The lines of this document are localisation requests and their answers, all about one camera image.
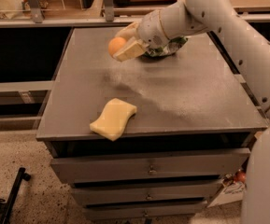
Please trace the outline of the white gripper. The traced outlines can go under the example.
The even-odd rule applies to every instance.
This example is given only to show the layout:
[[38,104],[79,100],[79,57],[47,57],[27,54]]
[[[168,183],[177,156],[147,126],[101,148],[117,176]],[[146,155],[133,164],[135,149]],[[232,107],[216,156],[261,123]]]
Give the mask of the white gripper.
[[157,49],[169,42],[161,24],[159,10],[150,12],[142,18],[141,22],[132,22],[118,31],[115,36],[122,37],[127,41],[121,49],[113,54],[113,58],[119,62],[144,54],[148,45],[152,49]]

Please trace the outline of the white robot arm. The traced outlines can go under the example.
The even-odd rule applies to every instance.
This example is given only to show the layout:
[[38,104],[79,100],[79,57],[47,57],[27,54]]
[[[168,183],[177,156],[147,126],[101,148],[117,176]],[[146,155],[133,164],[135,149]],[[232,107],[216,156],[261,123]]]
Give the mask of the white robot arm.
[[[126,44],[114,58],[123,62],[176,37],[203,32],[217,36],[270,119],[270,42],[235,12],[229,0],[184,0],[150,12],[117,32]],[[270,224],[270,127],[249,156],[241,224]]]

